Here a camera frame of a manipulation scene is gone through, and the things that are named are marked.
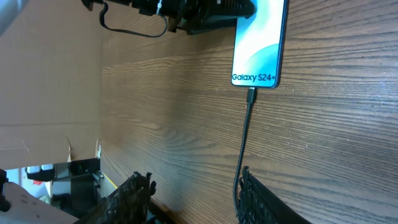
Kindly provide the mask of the black Galaxy smartphone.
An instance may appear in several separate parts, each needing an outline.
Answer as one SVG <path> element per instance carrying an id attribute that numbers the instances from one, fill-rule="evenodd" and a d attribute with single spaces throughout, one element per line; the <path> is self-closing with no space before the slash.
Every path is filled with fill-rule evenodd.
<path id="1" fill-rule="evenodd" d="M 236 23 L 231 84 L 277 88 L 289 0 L 253 0 L 255 13 Z"/>

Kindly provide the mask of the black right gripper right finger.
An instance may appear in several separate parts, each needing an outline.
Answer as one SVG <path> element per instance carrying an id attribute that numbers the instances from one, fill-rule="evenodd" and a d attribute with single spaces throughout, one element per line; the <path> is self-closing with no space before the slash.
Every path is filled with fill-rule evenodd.
<path id="1" fill-rule="evenodd" d="M 255 178 L 244 166 L 239 179 L 241 191 L 238 220 L 242 224 L 310 224 Z"/>

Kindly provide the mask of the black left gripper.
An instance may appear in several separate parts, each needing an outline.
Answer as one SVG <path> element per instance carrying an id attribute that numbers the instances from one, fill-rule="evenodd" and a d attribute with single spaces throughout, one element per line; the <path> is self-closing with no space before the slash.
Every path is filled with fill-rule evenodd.
<path id="1" fill-rule="evenodd" d="M 232 27 L 237 19 L 249 19 L 255 11 L 251 0 L 158 0 L 156 14 L 169 18 L 169 32 L 179 29 L 194 35 Z"/>

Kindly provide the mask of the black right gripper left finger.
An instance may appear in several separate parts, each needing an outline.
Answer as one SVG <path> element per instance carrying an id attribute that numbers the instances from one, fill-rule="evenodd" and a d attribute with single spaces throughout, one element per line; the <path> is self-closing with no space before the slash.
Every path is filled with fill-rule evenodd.
<path id="1" fill-rule="evenodd" d="M 151 197 L 156 191 L 156 182 L 151 173 L 134 172 L 127 181 L 111 195 L 103 198 L 89 214 L 74 224 L 153 224 L 156 217 L 149 218 Z"/>

